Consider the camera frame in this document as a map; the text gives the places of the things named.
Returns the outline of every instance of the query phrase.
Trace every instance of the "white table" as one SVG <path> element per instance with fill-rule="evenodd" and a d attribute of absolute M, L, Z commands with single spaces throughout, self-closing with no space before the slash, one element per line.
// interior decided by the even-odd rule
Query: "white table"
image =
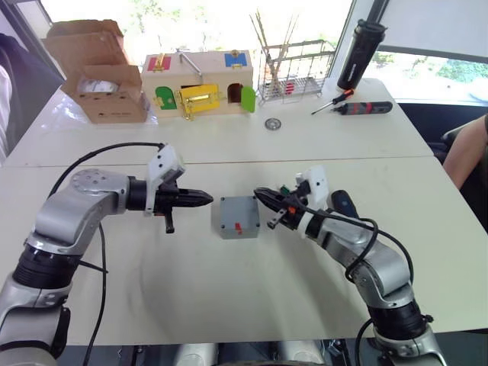
<path fill-rule="evenodd" d="M 488 327 L 488 239 L 432 157 L 188 165 L 181 187 L 204 189 L 212 206 L 175 209 L 173 235 L 161 218 L 108 217 L 108 301 L 99 345 L 234 342 L 355 336 L 366 306 L 344 270 L 312 242 L 264 222 L 257 239 L 222 240 L 211 222 L 220 196 L 294 183 L 325 164 L 331 191 L 345 189 L 358 212 L 395 235 L 413 257 L 414 290 L 436 332 Z M 142 165 L 104 169 L 142 177 Z M 63 169 L 0 169 L 0 278 L 17 263 L 35 214 Z M 100 262 L 98 234 L 85 255 Z M 86 344 L 101 276 L 80 268 L 68 305 L 69 344 Z"/>
<path fill-rule="evenodd" d="M 348 101 L 392 101 L 390 113 L 341 116 L 324 110 L 312 116 L 312 111 L 340 94 L 335 86 L 335 80 L 327 80 L 321 98 L 308 95 L 299 103 L 270 102 L 254 114 L 119 125 L 90 124 L 72 101 L 67 108 L 67 97 L 57 91 L 5 165 L 66 166 L 88 151 L 128 141 L 170 142 L 190 163 L 432 156 L 379 80 L 362 80 Z M 280 130 L 265 129 L 264 122 L 270 117 L 281 120 Z M 127 148 L 106 152 L 89 164 L 146 164 L 152 153 Z"/>

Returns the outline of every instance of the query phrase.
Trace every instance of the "screwdriver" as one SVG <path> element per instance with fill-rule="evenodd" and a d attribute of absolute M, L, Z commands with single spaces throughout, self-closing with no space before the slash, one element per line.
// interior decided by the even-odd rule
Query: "screwdriver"
<path fill-rule="evenodd" d="M 369 101 L 367 103 L 344 103 L 340 107 L 332 109 L 340 114 L 384 114 L 391 111 L 391 101 Z"/>
<path fill-rule="evenodd" d="M 324 104 L 322 107 L 320 107 L 319 109 L 317 109 L 316 111 L 313 111 L 312 112 L 312 115 L 314 115 L 315 113 L 317 112 L 320 112 L 322 109 L 324 108 L 327 108 L 328 106 L 330 105 L 333 105 L 333 104 L 337 104 L 339 103 L 340 101 L 345 101 L 346 98 L 349 98 L 351 95 L 354 94 L 354 90 L 352 89 L 349 89 L 349 90 L 346 90 L 344 91 L 342 94 L 340 94 L 340 96 L 338 96 L 337 98 L 334 98 L 332 99 L 329 103 L 327 104 Z"/>

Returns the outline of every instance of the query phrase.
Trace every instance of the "metal washer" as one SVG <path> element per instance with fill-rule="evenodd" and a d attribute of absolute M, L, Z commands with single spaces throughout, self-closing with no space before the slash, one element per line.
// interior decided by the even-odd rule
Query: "metal washer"
<path fill-rule="evenodd" d="M 281 121 L 277 118 L 268 118 L 265 121 L 265 127 L 270 131 L 276 131 L 281 127 Z"/>

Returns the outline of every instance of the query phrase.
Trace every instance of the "gray box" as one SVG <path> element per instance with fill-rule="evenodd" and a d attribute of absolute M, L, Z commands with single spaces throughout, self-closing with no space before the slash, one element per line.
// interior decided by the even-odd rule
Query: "gray box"
<path fill-rule="evenodd" d="M 256 238 L 260 226 L 258 200 L 254 196 L 221 197 L 220 236 L 222 239 Z"/>

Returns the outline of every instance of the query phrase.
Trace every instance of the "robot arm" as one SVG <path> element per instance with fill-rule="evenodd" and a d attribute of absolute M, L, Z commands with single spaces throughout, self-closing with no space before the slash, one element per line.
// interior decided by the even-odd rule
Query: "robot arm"
<path fill-rule="evenodd" d="M 86 169 L 48 198 L 24 244 L 16 269 L 0 292 L 0 365 L 56 364 L 66 345 L 69 309 L 64 307 L 75 273 L 98 224 L 107 215 L 140 210 L 165 216 L 166 232 L 175 231 L 173 207 L 197 207 L 213 198 L 180 189 L 185 172 L 172 146 L 151 160 L 148 178 Z"/>
<path fill-rule="evenodd" d="M 255 190 L 256 197 L 266 207 L 278 212 L 268 223 L 269 227 L 273 229 L 279 222 L 297 230 L 348 268 L 364 251 L 373 233 L 351 223 L 363 226 L 363 221 L 340 213 L 319 210 L 312 214 L 304 210 L 309 202 L 325 207 L 324 193 L 328 195 L 321 166 L 297 176 L 296 191 L 290 192 L 286 188 L 279 192 L 269 188 Z M 428 325 L 428 317 L 421 314 L 413 296 L 409 268 L 396 251 L 376 240 L 364 259 L 352 269 L 351 275 L 368 306 L 377 343 L 383 347 L 391 363 L 446 365 Z"/>

